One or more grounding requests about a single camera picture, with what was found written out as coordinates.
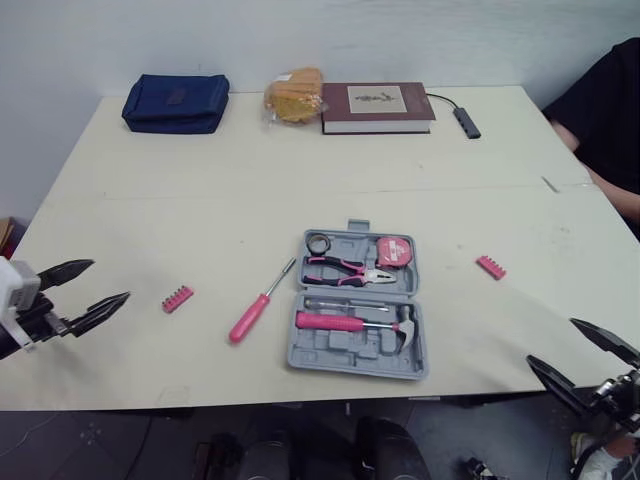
white wall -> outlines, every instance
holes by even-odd
[[[328,80],[524,84],[547,103],[640,34],[637,0],[0,0],[0,217],[29,220],[102,95],[141,73],[258,91]]]

hammer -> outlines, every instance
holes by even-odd
[[[343,332],[361,332],[365,328],[388,328],[402,335],[401,338],[403,340],[402,345],[400,345],[400,351],[402,351],[413,342],[415,324],[411,320],[411,307],[403,305],[399,311],[402,316],[402,320],[399,323],[373,323],[366,322],[362,318],[345,315],[298,312],[296,315],[296,327],[340,330]]]

roll of tape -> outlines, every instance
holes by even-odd
[[[324,233],[314,233],[307,237],[307,249],[314,256],[324,255],[331,248],[331,240]]]

bread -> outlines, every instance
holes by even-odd
[[[283,122],[311,121],[322,111],[322,73],[306,67],[280,75],[265,91],[264,106]]]

hammer head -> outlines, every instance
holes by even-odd
[[[398,332],[404,336],[404,341],[400,345],[400,351],[407,347],[410,347],[413,343],[413,336],[416,332],[416,324],[411,318],[411,307],[409,305],[402,305],[400,308],[400,322],[398,323]]]

